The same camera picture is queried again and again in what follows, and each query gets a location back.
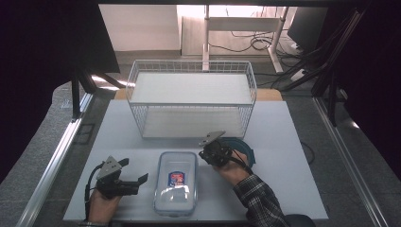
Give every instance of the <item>white table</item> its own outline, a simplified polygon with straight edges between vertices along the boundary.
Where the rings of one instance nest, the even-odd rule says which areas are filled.
[[[159,156],[164,151],[198,153],[200,139],[142,139],[126,100],[113,100],[106,112],[77,189],[64,220],[85,217],[84,186],[94,167],[112,155],[117,161],[130,158],[120,179],[136,181],[148,173],[138,195],[124,197],[115,220],[139,222],[241,221],[246,209],[232,187],[199,158],[199,197],[195,212],[188,218],[165,218],[153,211],[152,202]],[[253,172],[266,181],[280,201],[285,215],[304,214],[327,218],[323,203],[307,164],[297,132],[284,101],[256,101],[244,141],[254,150]]]

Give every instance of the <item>metal rail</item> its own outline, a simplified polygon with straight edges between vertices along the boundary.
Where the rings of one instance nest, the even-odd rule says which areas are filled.
[[[387,221],[385,220],[383,213],[373,195],[372,191],[369,189],[368,184],[366,184],[365,180],[362,177],[362,174],[359,172],[357,168],[357,164],[354,162],[354,159],[348,150],[348,147],[345,145],[342,137],[337,128],[333,127],[330,122],[330,119],[327,116],[327,110],[323,103],[323,99],[321,97],[314,97],[313,101],[315,102],[316,107],[319,110],[319,113],[322,117],[322,120],[327,127],[327,130],[333,139],[334,144],[336,145],[337,151],[345,164],[345,167],[354,182],[354,186],[357,189],[359,196],[364,203],[366,210],[368,211],[369,216],[371,217],[373,223],[377,227],[389,226]]]
[[[42,178],[40,179],[38,185],[35,188],[29,202],[26,205],[26,209],[21,215],[16,226],[32,226],[39,215],[44,201],[47,197],[48,192],[57,177],[57,173],[61,168],[62,161],[67,154],[67,150],[76,135],[82,117],[86,110],[88,109],[89,103],[92,100],[93,95],[85,94],[80,102],[81,114],[76,121],[72,121],[68,124],[67,129],[64,132],[56,150],[47,165]]]

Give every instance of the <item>hand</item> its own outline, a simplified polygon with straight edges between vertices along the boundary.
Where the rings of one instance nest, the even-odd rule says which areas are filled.
[[[248,164],[247,156],[237,150],[233,151],[232,157],[238,159],[239,161],[242,159],[246,164]],[[228,164],[225,166],[213,166],[213,168],[233,186],[250,176],[250,174],[242,166],[233,161],[228,162]]]
[[[88,221],[94,223],[109,223],[120,203],[121,197],[107,199],[97,189],[91,195],[91,208]]]

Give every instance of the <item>wall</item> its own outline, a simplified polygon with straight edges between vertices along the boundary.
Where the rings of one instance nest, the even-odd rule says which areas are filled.
[[[177,6],[99,7],[115,51],[181,49]]]

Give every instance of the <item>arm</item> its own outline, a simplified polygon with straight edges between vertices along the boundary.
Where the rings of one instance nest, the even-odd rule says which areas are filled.
[[[233,157],[247,162],[247,156],[240,152],[233,152]],[[239,200],[248,208],[247,219],[253,226],[288,226],[273,191],[259,177],[235,162],[214,169],[234,186]]]

